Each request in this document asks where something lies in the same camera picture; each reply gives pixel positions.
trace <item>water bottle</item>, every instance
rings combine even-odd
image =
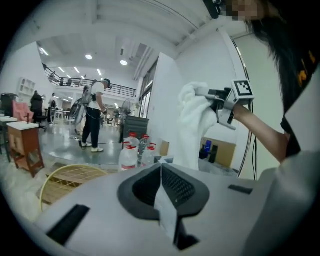
[[[133,147],[139,147],[140,141],[137,139],[137,133],[136,132],[129,132],[129,137],[125,138],[123,140],[124,142],[129,142],[131,146]]]
[[[142,156],[145,149],[149,146],[149,136],[147,134],[142,135],[140,139],[139,150],[138,150],[138,162],[141,163]]]
[[[141,159],[141,167],[151,166],[155,163],[155,148],[148,146],[144,151]]]
[[[138,167],[138,153],[136,147],[128,145],[120,153],[119,172],[127,171]]]

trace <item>white towel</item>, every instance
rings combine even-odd
[[[198,159],[202,137],[217,123],[217,115],[210,108],[212,101],[196,96],[195,89],[208,87],[203,82],[191,82],[178,96],[180,116],[177,121],[177,147],[173,163],[199,171]]]

